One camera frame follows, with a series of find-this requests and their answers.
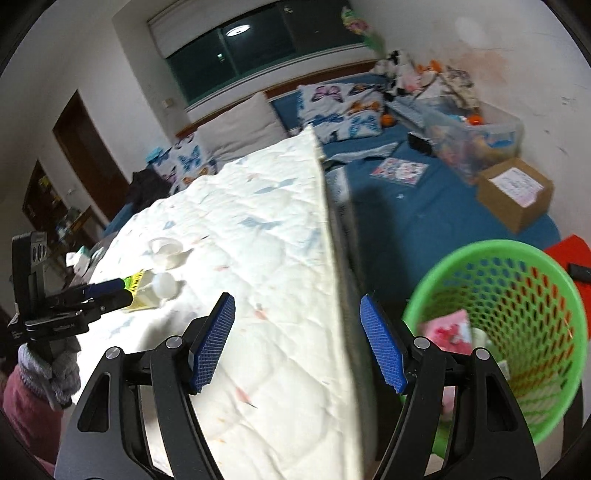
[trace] door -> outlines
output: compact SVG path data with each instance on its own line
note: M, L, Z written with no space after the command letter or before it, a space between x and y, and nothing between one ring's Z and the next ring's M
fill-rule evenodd
M362 41L343 26L343 0L286 0L279 3L298 54L313 53Z
M88 194L112 220L125 204L129 184L96 131L78 92L61 113L53 134Z

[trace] pink sleeve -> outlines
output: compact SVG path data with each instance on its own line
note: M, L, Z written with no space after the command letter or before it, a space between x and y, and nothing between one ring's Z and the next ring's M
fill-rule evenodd
M8 377L2 406L24 444L53 474L63 412L53 411L46 400L37 397L22 383L19 365Z

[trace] pillow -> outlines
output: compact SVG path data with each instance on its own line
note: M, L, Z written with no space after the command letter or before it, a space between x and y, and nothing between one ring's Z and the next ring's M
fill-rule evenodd
M380 89L367 83L300 85L298 117L303 126L314 126L322 143L376 137L384 111Z
M172 184L171 195L186 189L201 175L217 173L215 159L201 143L200 136L192 133L150 161L156 173Z
M288 135L262 92L199 127L202 143L220 168L275 145Z

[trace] gloved hand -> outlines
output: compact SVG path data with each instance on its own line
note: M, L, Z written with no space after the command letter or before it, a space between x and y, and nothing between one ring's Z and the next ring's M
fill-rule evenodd
M80 390L80 368L76 363L80 344L76 337L63 341L61 352L50 361L26 343L18 349L22 382L38 397L46 398L55 411L68 407Z

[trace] window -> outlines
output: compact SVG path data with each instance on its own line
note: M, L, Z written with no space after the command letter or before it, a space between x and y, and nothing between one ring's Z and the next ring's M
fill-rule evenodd
M360 43L346 30L343 0L266 5L211 30L167 57L188 103L274 64Z

